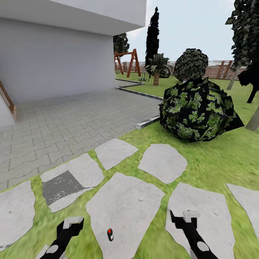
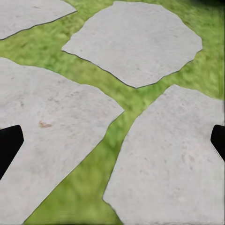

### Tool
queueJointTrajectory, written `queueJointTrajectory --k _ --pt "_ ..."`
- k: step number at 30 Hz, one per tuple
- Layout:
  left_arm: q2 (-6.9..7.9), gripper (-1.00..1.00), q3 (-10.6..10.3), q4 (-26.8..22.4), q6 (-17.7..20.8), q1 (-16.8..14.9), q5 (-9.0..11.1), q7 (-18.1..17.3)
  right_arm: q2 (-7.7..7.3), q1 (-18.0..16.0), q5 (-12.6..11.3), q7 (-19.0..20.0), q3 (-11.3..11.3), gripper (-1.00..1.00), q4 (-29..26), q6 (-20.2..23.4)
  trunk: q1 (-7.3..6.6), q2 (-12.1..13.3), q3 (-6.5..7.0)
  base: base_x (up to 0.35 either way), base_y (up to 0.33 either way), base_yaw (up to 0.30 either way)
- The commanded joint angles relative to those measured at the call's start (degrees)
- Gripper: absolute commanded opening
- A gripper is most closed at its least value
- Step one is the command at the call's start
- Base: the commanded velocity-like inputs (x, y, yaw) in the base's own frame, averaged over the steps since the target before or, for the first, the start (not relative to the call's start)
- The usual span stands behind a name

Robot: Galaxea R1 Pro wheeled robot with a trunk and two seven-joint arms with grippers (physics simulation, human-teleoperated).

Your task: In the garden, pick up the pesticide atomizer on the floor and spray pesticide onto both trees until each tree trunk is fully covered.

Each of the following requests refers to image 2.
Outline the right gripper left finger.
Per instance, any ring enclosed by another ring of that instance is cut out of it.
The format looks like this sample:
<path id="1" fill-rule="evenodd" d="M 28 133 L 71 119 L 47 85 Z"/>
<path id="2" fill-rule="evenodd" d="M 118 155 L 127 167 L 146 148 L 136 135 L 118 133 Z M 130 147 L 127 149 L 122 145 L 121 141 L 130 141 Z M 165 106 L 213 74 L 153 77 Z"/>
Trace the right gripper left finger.
<path id="1" fill-rule="evenodd" d="M 23 143 L 24 137 L 20 125 L 0 130 L 0 180 Z"/>

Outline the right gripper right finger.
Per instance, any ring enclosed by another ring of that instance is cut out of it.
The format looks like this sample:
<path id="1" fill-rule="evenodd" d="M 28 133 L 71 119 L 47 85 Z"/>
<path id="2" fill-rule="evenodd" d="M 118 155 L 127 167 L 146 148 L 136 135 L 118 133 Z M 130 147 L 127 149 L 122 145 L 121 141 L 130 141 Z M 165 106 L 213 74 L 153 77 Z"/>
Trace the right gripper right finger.
<path id="1" fill-rule="evenodd" d="M 210 140 L 225 161 L 225 126 L 214 125 Z"/>

